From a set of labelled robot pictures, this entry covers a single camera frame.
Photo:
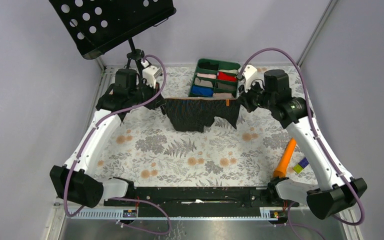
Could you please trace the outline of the black striped underwear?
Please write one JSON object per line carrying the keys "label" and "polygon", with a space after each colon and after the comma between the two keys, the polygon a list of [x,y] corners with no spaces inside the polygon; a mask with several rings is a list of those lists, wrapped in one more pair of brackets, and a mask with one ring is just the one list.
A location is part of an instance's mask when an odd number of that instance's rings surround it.
{"label": "black striped underwear", "polygon": [[235,99],[222,98],[167,98],[162,112],[178,132],[204,132],[211,127],[215,118],[222,118],[234,128],[241,105]]}

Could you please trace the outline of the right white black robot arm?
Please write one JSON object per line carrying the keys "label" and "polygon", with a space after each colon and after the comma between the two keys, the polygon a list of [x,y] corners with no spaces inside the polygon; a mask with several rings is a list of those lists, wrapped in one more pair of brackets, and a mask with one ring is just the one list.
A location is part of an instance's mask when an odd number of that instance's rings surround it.
{"label": "right white black robot arm", "polygon": [[293,97],[289,76],[272,69],[258,78],[258,71],[247,65],[240,74],[238,102],[249,112],[257,108],[270,111],[293,138],[306,157],[317,180],[316,185],[275,177],[269,184],[267,201],[273,206],[285,200],[309,207],[318,219],[326,219],[354,206],[367,190],[363,178],[355,178],[339,161],[322,135],[308,102]]}

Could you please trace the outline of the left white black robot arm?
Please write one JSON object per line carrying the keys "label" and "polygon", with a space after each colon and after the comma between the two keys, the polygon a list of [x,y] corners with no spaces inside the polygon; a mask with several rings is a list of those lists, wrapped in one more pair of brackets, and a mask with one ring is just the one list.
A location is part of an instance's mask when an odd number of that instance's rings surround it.
{"label": "left white black robot arm", "polygon": [[165,103],[157,82],[162,74],[156,66],[143,69],[141,74],[130,68],[116,72],[114,83],[98,99],[91,123],[73,154],[62,166],[50,170],[52,184],[65,206],[73,202],[94,208],[112,198],[124,206],[134,202],[135,192],[127,180],[97,180],[94,175],[106,144],[127,113],[142,106],[154,110]]}

